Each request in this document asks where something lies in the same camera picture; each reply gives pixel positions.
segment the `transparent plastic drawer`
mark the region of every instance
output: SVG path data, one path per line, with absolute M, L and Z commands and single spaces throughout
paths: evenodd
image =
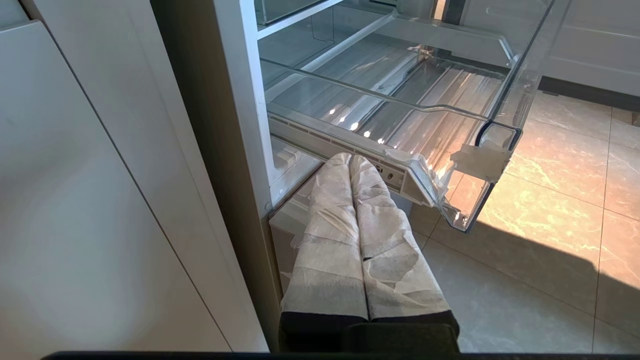
M 322 159 L 364 154 L 392 190 L 466 232 L 522 135 L 570 0 L 450 2 L 457 25 L 402 0 L 343 1 L 259 48 L 272 136 Z

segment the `refrigerator drawer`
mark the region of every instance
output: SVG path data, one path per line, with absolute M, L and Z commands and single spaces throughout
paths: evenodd
M 271 135 L 324 160 L 365 155 L 389 188 L 468 231 L 522 135 L 570 4 L 483 1 L 484 12 L 467 3 L 518 28 L 343 1 L 262 38 Z

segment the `tile floor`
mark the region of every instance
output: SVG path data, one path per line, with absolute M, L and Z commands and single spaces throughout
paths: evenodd
M 640 354 L 640 127 L 631 115 L 538 92 L 470 234 L 413 207 L 463 352 Z

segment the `white cabinet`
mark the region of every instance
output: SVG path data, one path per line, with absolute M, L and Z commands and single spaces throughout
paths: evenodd
M 545 75 L 640 96 L 639 13 L 637 0 L 574 1 Z
M 0 49 L 0 357 L 229 351 L 43 24 Z

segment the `cabinet door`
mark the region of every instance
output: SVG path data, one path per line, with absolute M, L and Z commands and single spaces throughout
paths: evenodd
M 42 23 L 0 79 L 0 357 L 229 351 Z

